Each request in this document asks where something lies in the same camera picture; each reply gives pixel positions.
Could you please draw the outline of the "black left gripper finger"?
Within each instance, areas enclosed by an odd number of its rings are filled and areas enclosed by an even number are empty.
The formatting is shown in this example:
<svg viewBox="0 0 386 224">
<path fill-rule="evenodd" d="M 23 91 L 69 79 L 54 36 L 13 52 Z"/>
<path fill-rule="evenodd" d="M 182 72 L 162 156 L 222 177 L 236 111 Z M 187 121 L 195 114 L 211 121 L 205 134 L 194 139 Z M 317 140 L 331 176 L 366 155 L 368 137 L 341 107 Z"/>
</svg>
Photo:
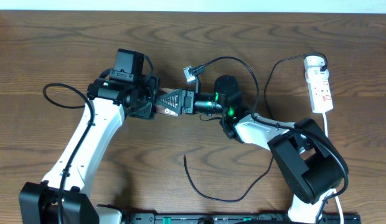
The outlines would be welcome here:
<svg viewBox="0 0 386 224">
<path fill-rule="evenodd" d="M 147 102 L 144 106 L 135 111 L 131 111 L 130 116 L 138 119 L 154 119 L 155 111 L 153 110 L 153 102 Z"/>
<path fill-rule="evenodd" d="M 146 82 L 146 89 L 150 96 L 157 96 L 159 88 L 159 78 L 158 77 L 150 77 Z"/>
</svg>

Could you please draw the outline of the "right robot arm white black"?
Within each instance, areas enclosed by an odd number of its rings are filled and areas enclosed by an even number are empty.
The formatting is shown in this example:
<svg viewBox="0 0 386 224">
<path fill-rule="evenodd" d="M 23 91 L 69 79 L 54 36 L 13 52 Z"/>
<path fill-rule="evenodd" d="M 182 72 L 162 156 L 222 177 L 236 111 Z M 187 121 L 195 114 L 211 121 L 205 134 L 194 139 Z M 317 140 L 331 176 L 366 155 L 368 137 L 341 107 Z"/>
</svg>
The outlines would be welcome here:
<svg viewBox="0 0 386 224">
<path fill-rule="evenodd" d="M 176 89 L 156 103 L 177 114 L 214 114 L 228 138 L 269 150 L 294 194 L 292 222 L 319 223 L 327 201 L 347 188 L 347 164 L 313 119 L 282 123 L 253 113 L 233 76 L 218 77 L 213 93 Z"/>
</svg>

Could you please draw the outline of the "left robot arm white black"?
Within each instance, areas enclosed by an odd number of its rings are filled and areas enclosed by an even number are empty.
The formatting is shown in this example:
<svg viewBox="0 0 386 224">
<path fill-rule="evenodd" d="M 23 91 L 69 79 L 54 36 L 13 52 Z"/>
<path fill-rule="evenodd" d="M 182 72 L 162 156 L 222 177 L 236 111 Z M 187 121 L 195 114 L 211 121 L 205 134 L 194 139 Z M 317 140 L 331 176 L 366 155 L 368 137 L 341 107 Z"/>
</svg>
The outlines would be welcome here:
<svg viewBox="0 0 386 224">
<path fill-rule="evenodd" d="M 23 223 L 126 223 L 111 205 L 93 206 L 90 194 L 104 153 L 127 116 L 152 119 L 158 78 L 143 75 L 147 55 L 118 49 L 113 68 L 79 92 L 83 116 L 64 152 L 41 183 L 19 194 Z"/>
</svg>

